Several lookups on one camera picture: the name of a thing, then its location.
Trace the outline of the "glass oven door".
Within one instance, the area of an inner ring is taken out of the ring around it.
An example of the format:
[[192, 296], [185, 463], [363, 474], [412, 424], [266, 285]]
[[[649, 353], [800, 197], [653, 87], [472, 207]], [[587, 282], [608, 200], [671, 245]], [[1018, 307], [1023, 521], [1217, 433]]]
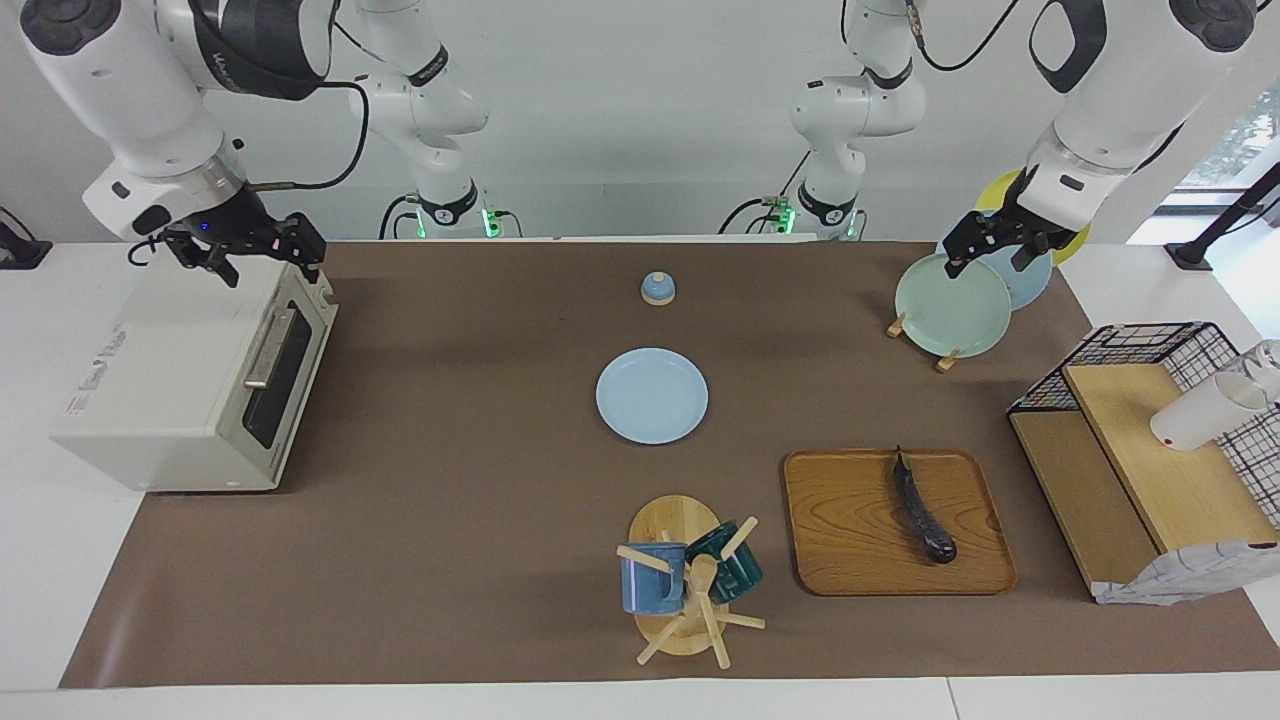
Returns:
[[233, 492], [279, 486], [339, 307], [323, 273], [312, 283], [280, 269], [229, 398], [224, 436], [246, 462], [227, 480]]

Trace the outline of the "cream toaster oven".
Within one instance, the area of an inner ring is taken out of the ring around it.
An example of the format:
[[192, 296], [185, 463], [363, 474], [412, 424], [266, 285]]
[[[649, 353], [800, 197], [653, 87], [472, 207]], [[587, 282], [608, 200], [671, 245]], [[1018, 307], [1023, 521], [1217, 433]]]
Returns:
[[51, 441], [142, 493], [233, 492], [246, 468], [224, 436], [233, 384], [280, 266], [237, 258], [239, 284], [155, 255], [54, 418]]

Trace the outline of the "yellow plate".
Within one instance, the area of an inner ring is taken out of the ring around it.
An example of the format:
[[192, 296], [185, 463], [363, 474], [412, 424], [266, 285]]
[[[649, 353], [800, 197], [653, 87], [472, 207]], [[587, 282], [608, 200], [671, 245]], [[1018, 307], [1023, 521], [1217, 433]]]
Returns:
[[[998, 210], [1004, 204], [1006, 192], [1010, 191], [1020, 172], [1020, 169], [1009, 170], [1001, 177], [993, 179], [978, 196], [974, 209], [988, 214]], [[1089, 236], [1091, 225], [1085, 225], [1070, 238], [1065, 247], [1053, 249], [1050, 252], [1052, 265], [1060, 266], [1073, 258], [1085, 245]]]

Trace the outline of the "pale green plate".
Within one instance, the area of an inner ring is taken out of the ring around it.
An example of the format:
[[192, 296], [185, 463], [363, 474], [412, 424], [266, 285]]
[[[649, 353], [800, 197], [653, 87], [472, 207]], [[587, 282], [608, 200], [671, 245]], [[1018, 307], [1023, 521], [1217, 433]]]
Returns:
[[974, 357], [1006, 334], [1011, 296], [1001, 275], [982, 263], [956, 278], [947, 268], [943, 254], [915, 260], [899, 279], [893, 309], [916, 347], [937, 357]]

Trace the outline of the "wooden plate rack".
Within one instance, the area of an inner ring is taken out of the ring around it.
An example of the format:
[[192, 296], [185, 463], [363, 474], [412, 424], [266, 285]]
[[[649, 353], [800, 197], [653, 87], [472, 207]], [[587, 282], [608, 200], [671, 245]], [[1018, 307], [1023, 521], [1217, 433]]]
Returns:
[[[884, 334], [891, 340], [904, 340], [910, 345], [914, 345], [919, 350], [924, 351], [925, 346], [920, 345], [915, 336], [908, 331], [908, 313], [899, 313], [893, 322], [886, 328]], [[938, 355], [936, 354], [933, 370], [941, 375], [951, 372], [960, 360], [960, 348], [954, 348], [950, 354]]]

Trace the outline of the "black clamp base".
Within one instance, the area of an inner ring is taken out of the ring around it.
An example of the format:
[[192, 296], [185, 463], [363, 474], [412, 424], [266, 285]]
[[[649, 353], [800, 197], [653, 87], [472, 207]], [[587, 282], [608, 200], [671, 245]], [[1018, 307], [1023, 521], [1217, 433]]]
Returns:
[[0, 205], [0, 269], [35, 269], [52, 246], [51, 241], [37, 238], [22, 219]]

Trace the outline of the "white paper cup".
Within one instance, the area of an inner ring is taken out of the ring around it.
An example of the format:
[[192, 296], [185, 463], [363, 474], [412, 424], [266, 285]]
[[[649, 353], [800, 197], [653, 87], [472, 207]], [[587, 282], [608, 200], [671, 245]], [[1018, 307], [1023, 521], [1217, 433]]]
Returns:
[[1187, 391], [1149, 420], [1149, 429], [1164, 446], [1189, 452], [1280, 401], [1280, 382], [1252, 380], [1242, 374], [1219, 373]]

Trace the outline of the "window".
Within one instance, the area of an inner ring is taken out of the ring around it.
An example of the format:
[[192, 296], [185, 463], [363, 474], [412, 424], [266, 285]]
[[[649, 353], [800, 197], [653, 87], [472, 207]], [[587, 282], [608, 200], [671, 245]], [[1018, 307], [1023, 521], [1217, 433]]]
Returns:
[[1280, 138], [1280, 76], [1228, 128], [1221, 140], [1190, 169], [1176, 191], [1243, 190], [1260, 173], [1270, 147]]

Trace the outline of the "clear glass cup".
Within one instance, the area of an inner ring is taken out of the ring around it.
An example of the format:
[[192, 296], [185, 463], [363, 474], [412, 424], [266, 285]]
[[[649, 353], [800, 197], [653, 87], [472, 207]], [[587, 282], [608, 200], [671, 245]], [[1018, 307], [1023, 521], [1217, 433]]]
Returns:
[[1280, 340], [1261, 340], [1239, 364], [1252, 404], [1280, 404]]

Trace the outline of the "stepped wooden shelf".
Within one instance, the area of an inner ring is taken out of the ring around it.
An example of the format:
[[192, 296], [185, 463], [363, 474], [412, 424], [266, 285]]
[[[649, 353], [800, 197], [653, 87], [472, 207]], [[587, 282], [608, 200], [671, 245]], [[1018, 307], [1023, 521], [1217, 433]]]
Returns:
[[1171, 448], [1158, 364], [1076, 365], [1009, 420], [1096, 603], [1169, 606], [1280, 577], [1280, 527], [1217, 446]]

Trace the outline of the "wooden serving tray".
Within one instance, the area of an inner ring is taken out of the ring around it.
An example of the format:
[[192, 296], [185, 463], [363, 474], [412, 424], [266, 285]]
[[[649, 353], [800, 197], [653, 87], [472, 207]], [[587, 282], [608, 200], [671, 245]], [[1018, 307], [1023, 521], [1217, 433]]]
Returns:
[[893, 448], [808, 450], [782, 462], [794, 561], [822, 597], [992, 596], [1018, 570], [986, 474], [955, 448], [906, 448], [925, 507], [957, 557], [936, 562], [913, 534], [893, 482]]

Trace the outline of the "brown table mat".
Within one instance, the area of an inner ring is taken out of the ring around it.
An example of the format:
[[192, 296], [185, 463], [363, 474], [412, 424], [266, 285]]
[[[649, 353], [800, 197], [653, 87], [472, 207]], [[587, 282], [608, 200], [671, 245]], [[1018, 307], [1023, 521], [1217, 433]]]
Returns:
[[[732, 678], [1280, 669], [1240, 591], [1100, 606], [1005, 410], [1089, 323], [1064, 281], [946, 375], [887, 340], [924, 243], [347, 243], [340, 305], [280, 488], [150, 495], [65, 688], [714, 676], [658, 657], [620, 605], [634, 514], [689, 495], [755, 516], [763, 583]], [[650, 272], [677, 295], [652, 306]], [[662, 446], [600, 419], [602, 369], [659, 347], [698, 365], [705, 419]], [[794, 575], [792, 452], [959, 448], [983, 466], [1018, 583], [991, 597], [820, 598]]]

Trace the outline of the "dark green ceramic mug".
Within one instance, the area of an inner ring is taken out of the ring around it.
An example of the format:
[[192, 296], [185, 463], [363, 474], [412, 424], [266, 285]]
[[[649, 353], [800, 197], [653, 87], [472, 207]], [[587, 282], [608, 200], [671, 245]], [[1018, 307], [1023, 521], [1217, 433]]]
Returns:
[[716, 578], [709, 591], [710, 601], [716, 605], [740, 600], [755, 589], [764, 577], [760, 564], [746, 542], [742, 542], [728, 559], [722, 556], [739, 530], [739, 524], [735, 520], [724, 521], [696, 538], [685, 550], [685, 560], [689, 564], [692, 564], [692, 560], [699, 555], [709, 555], [717, 561]]

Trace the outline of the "wooden mug tree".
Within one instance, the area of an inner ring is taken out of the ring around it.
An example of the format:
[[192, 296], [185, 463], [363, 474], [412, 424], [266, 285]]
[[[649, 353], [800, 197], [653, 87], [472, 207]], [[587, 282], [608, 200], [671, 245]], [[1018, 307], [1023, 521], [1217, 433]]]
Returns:
[[662, 562], [653, 553], [636, 544], [690, 546], [721, 525], [718, 516], [701, 501], [686, 495], [666, 495], [644, 505], [628, 528], [628, 541], [617, 548], [617, 556], [634, 562], [668, 582], [673, 597], [681, 601], [675, 612], [632, 612], [634, 623], [646, 646], [636, 656], [636, 662], [646, 665], [659, 653], [691, 657], [712, 651], [719, 670], [732, 666], [724, 632], [728, 626], [763, 630], [765, 620], [735, 612], [728, 603], [712, 598], [712, 589], [721, 569], [740, 550], [746, 548], [746, 538], [755, 530], [758, 519], [748, 518], [735, 530], [722, 550], [698, 553], [680, 565]]

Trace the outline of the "blue ceramic mug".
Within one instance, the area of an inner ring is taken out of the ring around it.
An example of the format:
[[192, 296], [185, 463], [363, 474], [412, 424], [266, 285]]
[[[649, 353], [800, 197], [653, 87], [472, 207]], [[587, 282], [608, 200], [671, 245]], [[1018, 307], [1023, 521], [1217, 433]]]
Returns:
[[620, 546], [622, 606], [632, 615], [673, 615], [684, 609], [685, 551], [680, 542]]

